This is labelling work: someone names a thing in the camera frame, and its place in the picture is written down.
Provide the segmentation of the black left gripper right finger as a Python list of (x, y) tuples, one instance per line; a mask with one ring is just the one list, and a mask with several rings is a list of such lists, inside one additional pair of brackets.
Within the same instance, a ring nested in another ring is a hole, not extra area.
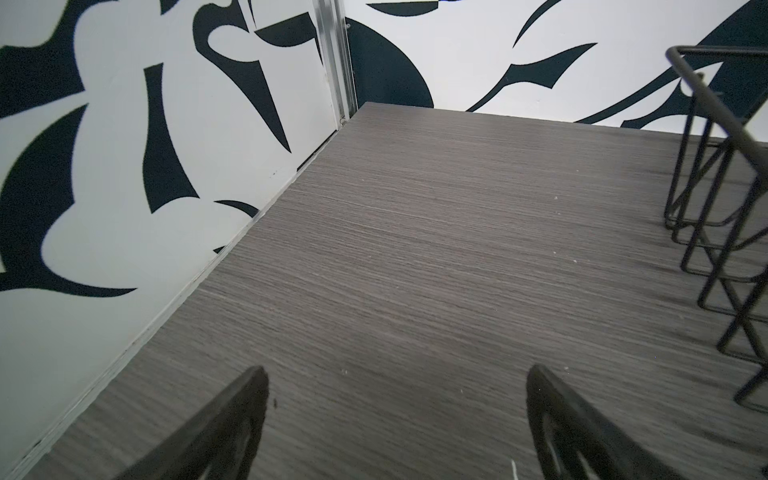
[(680, 479), (553, 371), (533, 365), (526, 378), (528, 423), (546, 479)]

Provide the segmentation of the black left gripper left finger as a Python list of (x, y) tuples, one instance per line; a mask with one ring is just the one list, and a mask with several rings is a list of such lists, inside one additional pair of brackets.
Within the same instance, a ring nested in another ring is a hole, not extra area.
[(258, 452), (269, 377), (251, 367), (119, 479), (246, 479)]

